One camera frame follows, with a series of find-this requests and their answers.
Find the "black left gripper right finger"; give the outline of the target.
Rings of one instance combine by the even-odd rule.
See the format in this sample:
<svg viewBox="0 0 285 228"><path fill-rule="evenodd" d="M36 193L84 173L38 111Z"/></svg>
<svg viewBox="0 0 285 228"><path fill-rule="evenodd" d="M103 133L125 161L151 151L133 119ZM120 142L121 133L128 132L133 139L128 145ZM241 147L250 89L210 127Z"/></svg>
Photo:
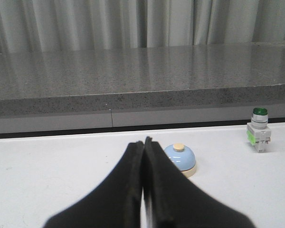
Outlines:
<svg viewBox="0 0 285 228"><path fill-rule="evenodd" d="M142 171L144 202L152 228L252 228L244 214L189 181L158 142L147 137Z"/></svg>

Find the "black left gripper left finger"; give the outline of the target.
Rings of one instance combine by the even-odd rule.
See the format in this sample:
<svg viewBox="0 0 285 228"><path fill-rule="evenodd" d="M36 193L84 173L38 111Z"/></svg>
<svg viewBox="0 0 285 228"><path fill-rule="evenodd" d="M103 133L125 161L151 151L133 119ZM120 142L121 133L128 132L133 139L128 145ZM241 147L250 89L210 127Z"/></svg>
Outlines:
<svg viewBox="0 0 285 228"><path fill-rule="evenodd" d="M144 145L128 144L110 174L88 195L51 217L46 228L139 228Z"/></svg>

